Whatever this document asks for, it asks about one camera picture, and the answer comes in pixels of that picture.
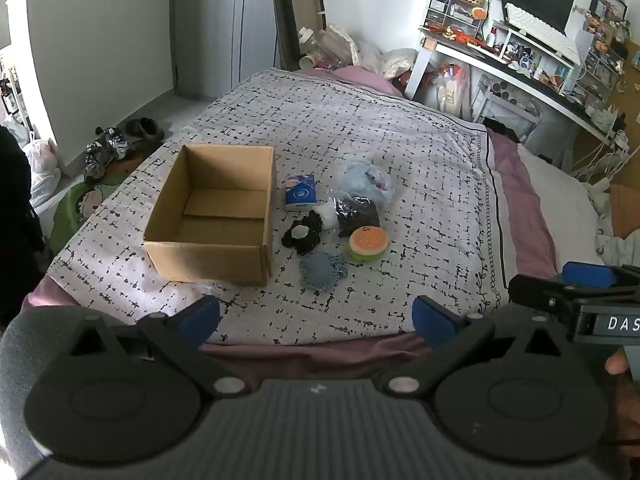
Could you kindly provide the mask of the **person right hand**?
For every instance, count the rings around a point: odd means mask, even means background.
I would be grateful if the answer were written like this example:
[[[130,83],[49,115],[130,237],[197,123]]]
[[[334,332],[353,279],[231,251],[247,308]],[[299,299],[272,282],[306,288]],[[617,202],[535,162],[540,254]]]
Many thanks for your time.
[[[614,412],[617,437],[628,448],[639,444],[639,387],[630,377],[630,365],[623,348],[605,362],[605,370],[614,378]]]

